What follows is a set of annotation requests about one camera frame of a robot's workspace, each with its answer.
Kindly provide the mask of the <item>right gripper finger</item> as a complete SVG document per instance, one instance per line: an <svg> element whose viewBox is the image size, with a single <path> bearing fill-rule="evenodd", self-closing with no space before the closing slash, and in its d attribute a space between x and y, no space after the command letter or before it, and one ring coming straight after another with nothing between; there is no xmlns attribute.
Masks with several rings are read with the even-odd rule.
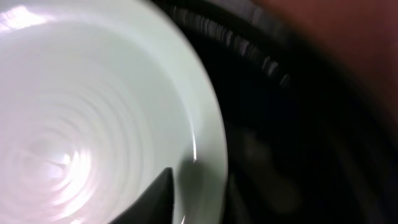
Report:
<svg viewBox="0 0 398 224"><path fill-rule="evenodd" d="M167 167L111 224L172 224L174 203L174 175Z"/></svg>

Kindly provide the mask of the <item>mint plate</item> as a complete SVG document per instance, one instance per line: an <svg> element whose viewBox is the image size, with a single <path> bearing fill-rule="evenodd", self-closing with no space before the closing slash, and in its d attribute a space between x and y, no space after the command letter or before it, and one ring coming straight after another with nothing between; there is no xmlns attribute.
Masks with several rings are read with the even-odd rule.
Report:
<svg viewBox="0 0 398 224"><path fill-rule="evenodd" d="M1 2L1 222L111 223L165 169L219 223L228 165L198 55L149 1Z"/></svg>

